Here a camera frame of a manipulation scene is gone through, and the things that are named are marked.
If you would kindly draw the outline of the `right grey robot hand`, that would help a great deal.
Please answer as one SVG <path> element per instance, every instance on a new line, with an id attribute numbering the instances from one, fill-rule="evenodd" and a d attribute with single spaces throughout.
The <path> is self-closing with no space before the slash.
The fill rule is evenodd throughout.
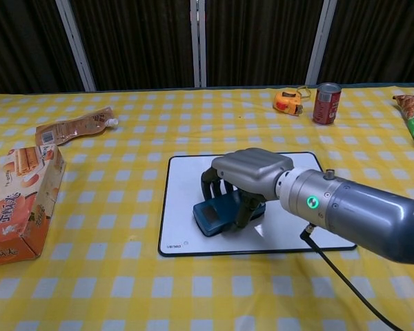
<path id="1" fill-rule="evenodd" d="M 282 154 L 261 148 L 246 148 L 230 152 L 212 160 L 201 175 L 201 190 L 205 200 L 222 195 L 221 184 L 227 193 L 237 188 L 241 195 L 236 228 L 245 228 L 259 205 L 279 198 L 279 178 L 292 170 L 293 160 Z"/>

